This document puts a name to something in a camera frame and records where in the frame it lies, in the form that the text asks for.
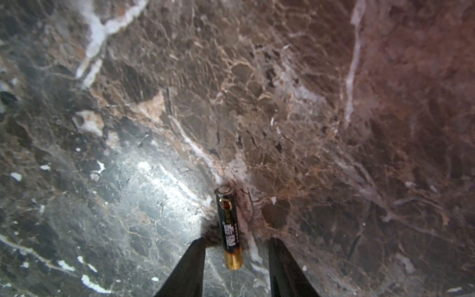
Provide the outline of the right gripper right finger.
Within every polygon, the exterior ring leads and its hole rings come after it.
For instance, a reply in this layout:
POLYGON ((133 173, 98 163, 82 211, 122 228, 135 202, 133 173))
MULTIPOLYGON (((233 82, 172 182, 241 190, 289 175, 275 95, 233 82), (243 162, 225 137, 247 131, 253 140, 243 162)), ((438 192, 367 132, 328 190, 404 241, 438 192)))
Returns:
POLYGON ((319 297, 282 240, 269 240, 268 257, 272 297, 319 297))

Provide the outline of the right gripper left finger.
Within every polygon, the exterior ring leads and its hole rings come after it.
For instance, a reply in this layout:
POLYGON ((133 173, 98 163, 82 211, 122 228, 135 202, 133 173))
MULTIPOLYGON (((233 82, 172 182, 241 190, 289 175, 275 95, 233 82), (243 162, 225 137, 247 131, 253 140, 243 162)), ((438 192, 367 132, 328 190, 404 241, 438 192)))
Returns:
POLYGON ((155 297, 201 297, 205 252, 205 238, 194 240, 155 297))

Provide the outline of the black gold AAA battery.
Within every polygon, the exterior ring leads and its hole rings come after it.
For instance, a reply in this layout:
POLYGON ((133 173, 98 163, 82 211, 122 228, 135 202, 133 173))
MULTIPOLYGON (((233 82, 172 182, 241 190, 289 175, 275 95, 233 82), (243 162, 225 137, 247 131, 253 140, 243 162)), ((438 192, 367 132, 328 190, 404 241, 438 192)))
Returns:
POLYGON ((231 271, 237 271, 243 266, 244 259, 239 233, 236 193, 230 186, 221 186, 215 190, 215 197, 225 264, 231 271))

